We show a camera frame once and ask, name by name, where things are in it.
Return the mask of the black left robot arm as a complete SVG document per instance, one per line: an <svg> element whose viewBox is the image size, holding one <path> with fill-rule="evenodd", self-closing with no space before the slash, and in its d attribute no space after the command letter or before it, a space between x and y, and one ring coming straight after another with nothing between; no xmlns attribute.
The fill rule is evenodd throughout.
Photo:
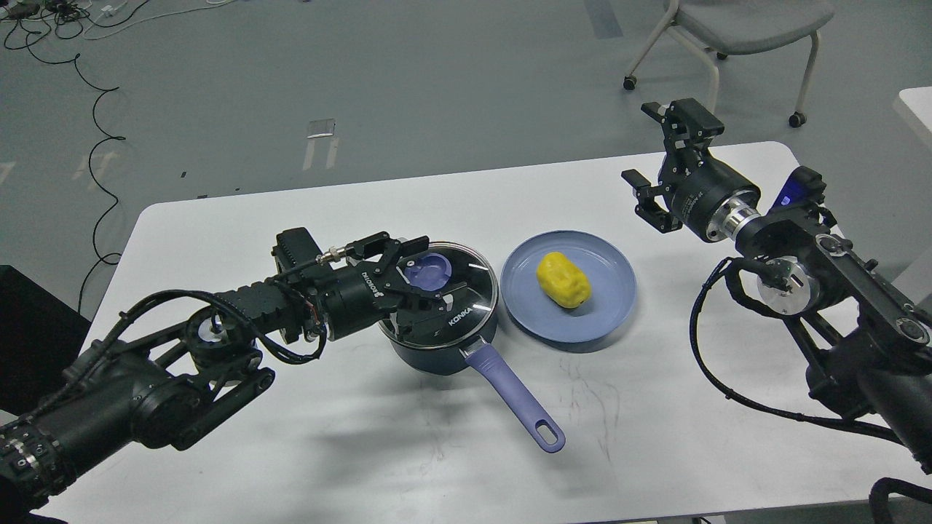
<svg viewBox="0 0 932 524"><path fill-rule="evenodd" d="M323 251L289 229L271 251L276 275L141 299L64 370L63 388L3 425L2 521L20 522L127 444L192 447L273 384L265 354L305 365L378 322L406 335L417 313L442 318L451 292L405 275L428 250L427 237L383 231Z"/></svg>

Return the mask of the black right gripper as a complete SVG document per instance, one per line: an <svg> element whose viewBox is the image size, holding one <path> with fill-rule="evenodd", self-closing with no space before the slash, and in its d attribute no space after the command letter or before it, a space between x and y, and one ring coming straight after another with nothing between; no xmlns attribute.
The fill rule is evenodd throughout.
<svg viewBox="0 0 932 524"><path fill-rule="evenodd" d="M760 200L758 186L709 156L710 143L724 132L724 123L694 98L673 100L666 107L643 103L640 110L661 125L667 155L658 178L661 186L653 186L639 170L620 173L638 200L636 215L663 234L684 223L704 242L722 241L727 236L722 207L733 198L750 207ZM656 202L658 196L668 211Z"/></svg>

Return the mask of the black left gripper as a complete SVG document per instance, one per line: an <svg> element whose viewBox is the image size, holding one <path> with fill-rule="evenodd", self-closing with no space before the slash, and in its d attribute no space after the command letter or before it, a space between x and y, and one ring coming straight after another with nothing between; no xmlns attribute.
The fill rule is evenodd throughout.
<svg viewBox="0 0 932 524"><path fill-rule="evenodd" d="M343 266L314 285L330 341L345 338L386 319L386 335L406 344L426 344L453 309L455 292L466 283L439 290L399 286L400 259L426 252L430 238L409 241L382 231L347 245L356 265Z"/></svg>

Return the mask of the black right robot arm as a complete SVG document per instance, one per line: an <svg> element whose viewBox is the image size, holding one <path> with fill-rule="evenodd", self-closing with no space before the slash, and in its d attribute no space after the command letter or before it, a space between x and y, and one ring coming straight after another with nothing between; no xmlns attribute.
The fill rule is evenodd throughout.
<svg viewBox="0 0 932 524"><path fill-rule="evenodd" d="M929 474L930 313L835 231L820 173L792 170L762 213L759 187L711 153L724 125L702 103L685 98L640 109L661 126L665 156L657 183L638 170L622 174L638 200L636 215L663 234L687 228L703 242L732 241L737 252L710 272L690 311L690 348L706 379L756 411L903 445ZM807 362L810 398L832 417L767 407L710 371L698 324L719 281L738 305L782 322Z"/></svg>

